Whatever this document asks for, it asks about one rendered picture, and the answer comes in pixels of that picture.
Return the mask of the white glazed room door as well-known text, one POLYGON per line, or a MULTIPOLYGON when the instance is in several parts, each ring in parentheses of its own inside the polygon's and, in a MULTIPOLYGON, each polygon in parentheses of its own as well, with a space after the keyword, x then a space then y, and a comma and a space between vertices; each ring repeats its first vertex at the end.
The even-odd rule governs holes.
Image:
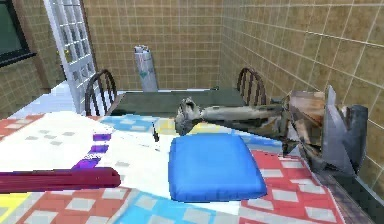
POLYGON ((86 87, 96 69, 82 0, 43 2, 76 112, 84 114, 86 87))

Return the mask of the dark green table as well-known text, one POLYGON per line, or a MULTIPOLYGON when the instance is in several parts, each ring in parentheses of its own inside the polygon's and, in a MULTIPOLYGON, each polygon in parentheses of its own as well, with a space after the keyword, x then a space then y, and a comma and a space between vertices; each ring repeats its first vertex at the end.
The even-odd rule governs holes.
POLYGON ((153 117, 174 117, 184 98, 191 97, 200 107, 245 106, 240 93, 233 88, 204 91, 128 92, 125 93, 111 116, 135 114, 153 117))

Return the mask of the blue pillow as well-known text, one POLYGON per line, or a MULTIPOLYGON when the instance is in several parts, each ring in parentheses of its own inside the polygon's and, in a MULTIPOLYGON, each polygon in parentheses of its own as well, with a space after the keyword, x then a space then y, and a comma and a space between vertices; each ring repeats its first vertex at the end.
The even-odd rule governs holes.
POLYGON ((238 135, 201 133, 172 140, 170 196, 188 203, 257 199, 267 187, 250 149, 238 135))

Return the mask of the dark wooden spindle chair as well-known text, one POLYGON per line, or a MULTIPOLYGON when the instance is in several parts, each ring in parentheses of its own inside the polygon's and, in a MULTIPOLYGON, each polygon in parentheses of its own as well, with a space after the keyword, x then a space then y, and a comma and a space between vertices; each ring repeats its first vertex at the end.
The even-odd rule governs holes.
POLYGON ((111 72, 103 69, 94 74, 85 91, 85 114, 87 116, 100 116, 101 112, 107 114, 111 111, 118 94, 115 80, 111 72))
POLYGON ((237 91, 245 99, 247 105, 265 105, 266 90, 264 82, 257 71, 253 68, 244 67, 241 69, 236 85, 237 91))

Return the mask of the bed with colourful checked quilt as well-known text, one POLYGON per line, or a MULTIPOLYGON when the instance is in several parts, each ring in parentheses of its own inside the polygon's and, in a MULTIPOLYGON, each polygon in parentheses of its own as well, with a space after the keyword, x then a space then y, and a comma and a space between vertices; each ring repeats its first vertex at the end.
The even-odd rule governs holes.
MULTIPOLYGON (((44 115, 0 120, 0 141, 14 132, 9 126, 44 115)), ((179 137, 172 120, 157 118, 152 134, 179 137)), ((0 194, 0 224, 384 224, 360 213, 341 213, 342 199, 321 183, 297 154, 285 156, 278 141, 202 123, 189 134, 238 135, 250 149, 267 187, 257 199, 188 203, 157 196, 136 188, 58 190, 0 194)), ((98 167, 82 159, 71 168, 98 167)))

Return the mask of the white cloth with purple squares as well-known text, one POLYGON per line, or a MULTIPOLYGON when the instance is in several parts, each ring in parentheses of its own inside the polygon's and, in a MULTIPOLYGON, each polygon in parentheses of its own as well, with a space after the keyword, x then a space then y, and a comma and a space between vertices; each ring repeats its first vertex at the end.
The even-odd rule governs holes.
POLYGON ((0 171, 68 169, 82 159, 112 167, 121 185, 157 196, 170 196, 168 152, 172 138, 153 137, 155 117, 125 115, 99 121, 73 112, 48 113, 14 130, 0 141, 0 171))

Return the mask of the dark red flat bar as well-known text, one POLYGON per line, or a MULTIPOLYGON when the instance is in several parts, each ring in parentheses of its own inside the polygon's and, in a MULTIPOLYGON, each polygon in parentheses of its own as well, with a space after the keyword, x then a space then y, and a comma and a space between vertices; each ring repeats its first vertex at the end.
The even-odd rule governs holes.
POLYGON ((0 172, 0 194, 114 188, 119 173, 110 167, 0 172))

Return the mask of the black framed window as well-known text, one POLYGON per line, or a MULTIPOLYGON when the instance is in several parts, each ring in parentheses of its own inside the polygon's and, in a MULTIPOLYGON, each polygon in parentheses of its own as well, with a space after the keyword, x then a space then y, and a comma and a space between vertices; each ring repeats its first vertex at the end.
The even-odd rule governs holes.
POLYGON ((34 57, 12 0, 0 0, 0 68, 34 57))

